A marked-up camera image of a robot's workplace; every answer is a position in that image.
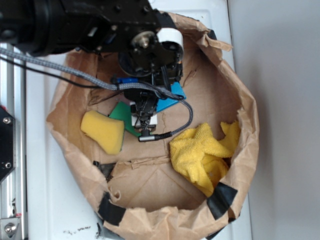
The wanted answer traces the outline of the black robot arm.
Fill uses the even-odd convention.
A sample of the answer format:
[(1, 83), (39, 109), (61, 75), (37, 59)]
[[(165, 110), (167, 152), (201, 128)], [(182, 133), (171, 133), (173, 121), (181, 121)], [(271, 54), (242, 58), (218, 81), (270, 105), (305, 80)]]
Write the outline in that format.
[[(176, 31), (172, 18), (147, 0), (3, 0), (0, 40), (18, 49), (2, 48), (4, 56), (80, 77), (111, 91), (153, 94), (181, 101), (170, 81), (182, 76), (183, 46), (162, 39)], [(87, 73), (43, 60), (72, 50), (118, 53), (122, 69), (133, 81), (104, 83)]]

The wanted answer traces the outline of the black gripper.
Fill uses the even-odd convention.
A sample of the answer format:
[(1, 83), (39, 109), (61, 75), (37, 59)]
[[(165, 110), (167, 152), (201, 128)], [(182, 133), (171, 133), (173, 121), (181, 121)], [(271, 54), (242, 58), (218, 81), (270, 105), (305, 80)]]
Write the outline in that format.
[(175, 27), (159, 31), (145, 27), (125, 27), (121, 40), (126, 49), (118, 54), (122, 70), (137, 83), (151, 88), (129, 88), (124, 91), (127, 99), (136, 105), (157, 105), (167, 96), (154, 89), (172, 91), (172, 85), (182, 77), (184, 56), (183, 35)]

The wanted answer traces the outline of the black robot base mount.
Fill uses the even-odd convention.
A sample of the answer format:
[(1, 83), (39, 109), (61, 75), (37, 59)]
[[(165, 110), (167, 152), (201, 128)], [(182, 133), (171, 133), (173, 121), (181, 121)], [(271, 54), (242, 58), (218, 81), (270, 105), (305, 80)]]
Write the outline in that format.
[(15, 118), (0, 106), (0, 183), (15, 167)]

